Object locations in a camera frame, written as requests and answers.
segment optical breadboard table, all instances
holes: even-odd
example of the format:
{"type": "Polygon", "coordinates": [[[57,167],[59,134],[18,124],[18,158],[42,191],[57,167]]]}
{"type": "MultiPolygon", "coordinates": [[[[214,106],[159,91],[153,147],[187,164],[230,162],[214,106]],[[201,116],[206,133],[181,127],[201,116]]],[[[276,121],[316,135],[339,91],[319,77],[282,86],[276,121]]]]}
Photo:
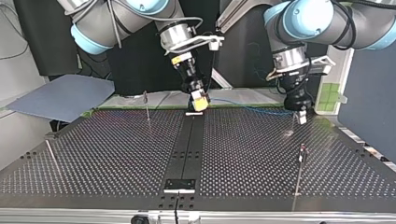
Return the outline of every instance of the optical breadboard table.
{"type": "Polygon", "coordinates": [[[266,110],[155,110],[150,120],[145,110],[97,111],[0,172],[0,223],[53,209],[396,214],[386,165],[323,117],[298,125],[266,110]],[[192,191],[165,193],[172,183],[192,191]]]}

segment cable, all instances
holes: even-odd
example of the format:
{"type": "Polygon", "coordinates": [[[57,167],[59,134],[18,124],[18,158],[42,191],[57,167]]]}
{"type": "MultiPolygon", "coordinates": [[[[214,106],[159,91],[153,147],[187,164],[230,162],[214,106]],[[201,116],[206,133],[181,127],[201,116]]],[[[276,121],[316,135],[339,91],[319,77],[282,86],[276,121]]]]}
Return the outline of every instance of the cable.
{"type": "Polygon", "coordinates": [[[177,207],[178,207],[178,195],[177,195],[177,200],[176,200],[176,206],[175,206],[175,223],[178,224],[178,215],[177,215],[177,207]]]}
{"type": "MultiPolygon", "coordinates": [[[[17,11],[15,11],[15,9],[13,7],[11,7],[10,5],[7,5],[6,3],[2,3],[0,2],[0,7],[6,7],[8,8],[8,10],[10,10],[12,12],[12,14],[14,14],[15,18],[18,19],[18,13],[17,11]]],[[[9,19],[9,17],[6,15],[6,13],[0,9],[0,11],[3,13],[3,15],[6,17],[6,19],[9,21],[9,23],[12,25],[12,27],[14,28],[14,30],[20,35],[21,38],[24,38],[24,35],[22,33],[22,31],[20,31],[15,25],[14,23],[12,23],[12,21],[9,19]]]]}
{"type": "Polygon", "coordinates": [[[276,68],[274,67],[274,70],[270,73],[268,73],[267,77],[265,78],[266,81],[271,81],[272,79],[275,79],[277,77],[282,77],[282,74],[277,74],[276,76],[274,76],[274,74],[276,73],[276,68]]]}
{"type": "Polygon", "coordinates": [[[203,45],[207,45],[210,42],[211,42],[210,40],[206,40],[204,42],[201,42],[199,44],[195,44],[195,45],[193,45],[191,47],[188,47],[186,49],[179,49],[179,50],[177,50],[177,49],[167,49],[166,46],[163,44],[163,42],[161,42],[161,47],[163,47],[163,49],[165,49],[168,52],[175,53],[175,54],[182,54],[182,53],[188,52],[188,51],[190,51],[192,49],[199,48],[199,47],[201,47],[203,45]]]}
{"type": "Polygon", "coordinates": [[[96,59],[94,59],[89,53],[86,53],[87,57],[90,58],[92,61],[96,62],[96,63],[104,63],[107,60],[107,57],[105,57],[103,60],[101,61],[97,61],[96,59]]]}
{"type": "Polygon", "coordinates": [[[112,75],[112,72],[107,73],[107,75],[105,76],[105,80],[108,80],[112,75]]]}
{"type": "Polygon", "coordinates": [[[132,8],[130,8],[128,5],[126,5],[125,3],[121,2],[121,0],[112,0],[115,1],[116,3],[120,4],[121,6],[125,7],[126,9],[128,9],[129,11],[133,12],[134,14],[136,14],[137,16],[149,19],[149,20],[153,20],[153,21],[199,21],[198,24],[195,25],[195,29],[198,29],[202,23],[204,23],[204,19],[199,18],[199,17],[180,17],[180,18],[157,18],[157,17],[151,17],[148,15],[143,15],[138,13],[137,11],[133,10],[132,8]]]}
{"type": "Polygon", "coordinates": [[[91,72],[90,72],[90,74],[88,75],[89,77],[93,77],[93,73],[95,73],[99,78],[103,78],[101,75],[99,75],[98,72],[96,72],[95,70],[93,70],[92,66],[91,66],[89,63],[85,62],[85,61],[81,58],[81,56],[80,56],[79,58],[80,58],[80,60],[81,60],[83,63],[85,63],[85,64],[90,68],[91,72]]]}
{"type": "Polygon", "coordinates": [[[340,2],[356,3],[356,4],[366,5],[368,7],[378,7],[378,8],[383,8],[383,9],[396,10],[396,6],[394,6],[394,5],[381,4],[381,3],[370,2],[370,1],[365,1],[365,0],[343,0],[340,2]]]}
{"type": "Polygon", "coordinates": [[[347,10],[346,7],[344,7],[343,5],[341,5],[341,4],[340,4],[339,2],[337,2],[336,0],[332,0],[332,3],[333,3],[334,5],[336,5],[337,7],[339,7],[339,8],[344,12],[344,14],[345,14],[346,17],[347,17],[346,28],[344,29],[343,33],[341,33],[340,37],[338,37],[338,39],[335,40],[335,42],[334,42],[333,44],[335,45],[335,44],[337,44],[339,41],[341,41],[341,40],[345,37],[345,35],[347,34],[347,31],[349,30],[349,27],[352,28],[352,38],[351,38],[351,40],[350,40],[349,45],[347,45],[347,46],[344,47],[344,48],[338,47],[338,46],[334,46],[334,47],[335,47],[336,49],[339,49],[339,50],[348,50],[348,49],[350,49],[350,48],[353,47],[353,45],[354,45],[355,42],[356,42],[356,37],[357,37],[356,24],[355,24],[355,22],[353,21],[353,17],[352,17],[352,15],[351,15],[351,14],[352,14],[352,11],[349,12],[349,11],[347,10]]]}
{"type": "Polygon", "coordinates": [[[211,98],[210,100],[226,102],[226,103],[230,103],[230,104],[233,104],[233,105],[239,105],[239,106],[245,108],[246,110],[250,110],[250,111],[254,111],[254,112],[258,112],[258,113],[263,113],[263,114],[268,114],[268,115],[284,116],[284,115],[291,115],[292,114],[292,112],[273,112],[273,111],[265,110],[265,109],[258,108],[258,107],[241,105],[241,104],[238,104],[238,103],[236,103],[234,101],[229,101],[229,100],[224,100],[224,99],[211,98]]]}
{"type": "Polygon", "coordinates": [[[86,8],[87,6],[89,6],[91,2],[92,2],[92,0],[89,0],[88,2],[82,4],[80,7],[76,8],[76,9],[74,9],[74,10],[72,10],[72,11],[66,11],[66,12],[64,13],[64,15],[70,16],[70,15],[76,14],[76,13],[82,11],[82,10],[83,10],[84,8],[86,8]]]}
{"type": "Polygon", "coordinates": [[[12,112],[10,112],[8,114],[5,114],[4,116],[0,117],[0,119],[5,119],[6,117],[11,116],[11,115],[13,115],[15,113],[17,113],[17,112],[16,111],[12,111],[12,112]]]}
{"type": "Polygon", "coordinates": [[[73,23],[77,23],[77,22],[79,22],[82,18],[84,18],[84,17],[91,11],[91,9],[93,8],[93,6],[95,6],[95,4],[96,4],[97,2],[98,2],[98,0],[93,0],[93,1],[91,2],[91,4],[88,5],[88,6],[85,8],[85,10],[84,10],[79,16],[77,16],[76,18],[73,19],[73,23]]]}
{"type": "Polygon", "coordinates": [[[26,44],[25,49],[21,53],[18,53],[16,55],[12,55],[12,56],[9,56],[9,57],[5,57],[5,58],[0,58],[0,60],[7,60],[7,59],[17,58],[17,57],[21,56],[22,54],[24,54],[28,49],[29,49],[29,44],[26,44]]]}
{"type": "MultiPolygon", "coordinates": [[[[11,6],[9,6],[9,5],[5,4],[5,3],[1,3],[1,2],[0,2],[0,7],[6,7],[6,8],[8,8],[8,9],[15,15],[15,17],[18,18],[17,12],[16,12],[16,11],[14,10],[14,8],[12,8],[11,6]]],[[[6,13],[5,13],[2,9],[0,9],[0,11],[1,11],[1,13],[3,13],[3,15],[6,17],[6,19],[8,20],[8,22],[9,22],[9,23],[11,24],[11,26],[14,28],[15,32],[17,32],[17,34],[18,34],[23,40],[26,41],[26,39],[25,39],[24,36],[23,36],[23,33],[22,33],[20,30],[17,29],[17,27],[14,25],[14,23],[12,23],[12,21],[9,19],[9,17],[6,15],[6,13]]],[[[26,41],[26,47],[24,48],[24,50],[23,50],[21,53],[17,53],[17,54],[15,54],[15,55],[11,55],[11,56],[7,56],[7,57],[4,57],[4,58],[0,58],[0,61],[1,61],[1,60],[8,60],[8,59],[17,58],[17,57],[21,56],[22,54],[24,54],[28,49],[29,49],[29,44],[28,44],[27,41],[26,41]]]]}
{"type": "Polygon", "coordinates": [[[116,34],[116,39],[117,39],[117,42],[119,43],[119,48],[122,49],[122,43],[121,43],[121,38],[120,38],[120,33],[119,33],[119,26],[116,23],[113,3],[112,3],[111,0],[107,1],[107,3],[108,3],[108,9],[110,10],[110,15],[111,15],[112,23],[113,23],[114,33],[116,34]]]}
{"type": "Polygon", "coordinates": [[[286,92],[280,90],[280,81],[278,80],[278,78],[277,78],[276,80],[277,80],[277,83],[276,83],[276,90],[277,90],[277,92],[279,92],[279,93],[282,94],[282,95],[285,95],[286,92]]]}

